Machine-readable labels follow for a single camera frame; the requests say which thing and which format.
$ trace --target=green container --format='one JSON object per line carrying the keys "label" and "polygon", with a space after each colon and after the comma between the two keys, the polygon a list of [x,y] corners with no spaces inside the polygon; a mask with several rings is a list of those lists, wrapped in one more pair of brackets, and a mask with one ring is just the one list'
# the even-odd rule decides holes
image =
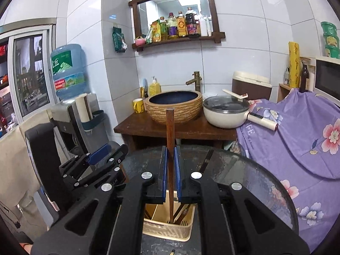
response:
{"label": "green container", "polygon": [[340,59],[340,50],[338,48],[335,48],[334,46],[327,45],[325,47],[326,56]]}
{"label": "green container", "polygon": [[323,32],[325,34],[329,34],[329,35],[338,35],[337,33],[337,27],[329,22],[321,22],[321,27],[323,29]]}
{"label": "green container", "polygon": [[323,34],[323,37],[325,38],[326,46],[339,48],[339,38],[336,35]]}

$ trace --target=wooden mirror frame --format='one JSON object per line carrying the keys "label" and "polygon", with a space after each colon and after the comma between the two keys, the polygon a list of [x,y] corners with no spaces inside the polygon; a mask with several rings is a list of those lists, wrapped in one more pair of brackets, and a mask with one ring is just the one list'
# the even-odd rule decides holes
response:
{"label": "wooden mirror frame", "polygon": [[[135,38],[142,36],[142,27],[140,24],[140,17],[139,17],[139,10],[138,5],[148,2],[151,0],[131,0],[129,2],[129,6],[132,7],[133,12],[133,22],[135,27]],[[171,40],[164,40],[160,42],[153,42],[150,44],[143,44],[141,46],[136,46],[136,44],[132,44],[133,49],[137,49],[138,52],[142,51],[145,47],[150,46],[157,46],[162,44],[169,44],[174,42],[188,42],[193,40],[213,40],[215,43],[221,43],[221,39],[225,38],[225,33],[220,31],[220,27],[218,25],[218,19],[217,19],[217,12],[216,12],[216,6],[215,6],[215,0],[208,0],[209,8],[210,8],[210,14],[211,14],[211,21],[213,23],[211,36],[200,36],[200,37],[183,37],[178,39],[171,39]]]}

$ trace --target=metal bolt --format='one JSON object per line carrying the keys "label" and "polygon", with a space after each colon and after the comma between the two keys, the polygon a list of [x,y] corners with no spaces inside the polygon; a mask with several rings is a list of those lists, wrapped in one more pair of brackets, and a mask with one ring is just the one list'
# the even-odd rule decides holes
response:
{"label": "metal bolt", "polygon": [[144,172],[142,173],[142,178],[144,179],[149,179],[152,177],[152,173],[151,172]]}
{"label": "metal bolt", "polygon": [[239,190],[242,189],[242,185],[240,183],[238,183],[238,182],[234,182],[234,183],[232,183],[232,188],[235,191],[239,191]]}
{"label": "metal bolt", "polygon": [[202,174],[200,172],[193,172],[191,173],[191,177],[193,179],[200,179],[202,177]]}
{"label": "metal bolt", "polygon": [[109,190],[112,189],[112,185],[110,183],[105,183],[101,186],[102,191],[108,192]]}

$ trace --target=pink bowl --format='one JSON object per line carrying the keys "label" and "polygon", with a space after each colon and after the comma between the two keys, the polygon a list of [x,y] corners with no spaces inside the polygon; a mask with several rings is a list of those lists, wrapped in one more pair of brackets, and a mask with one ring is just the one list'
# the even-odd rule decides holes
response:
{"label": "pink bowl", "polygon": [[136,46],[141,46],[141,45],[145,44],[145,38],[135,39],[135,44],[136,44]]}

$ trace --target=yellow mug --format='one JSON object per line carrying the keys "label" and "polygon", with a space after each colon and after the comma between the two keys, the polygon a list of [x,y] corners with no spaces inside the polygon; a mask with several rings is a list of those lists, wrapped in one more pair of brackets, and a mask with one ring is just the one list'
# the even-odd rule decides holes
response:
{"label": "yellow mug", "polygon": [[133,100],[133,109],[136,113],[142,113],[144,112],[144,102],[143,99],[134,99]]}

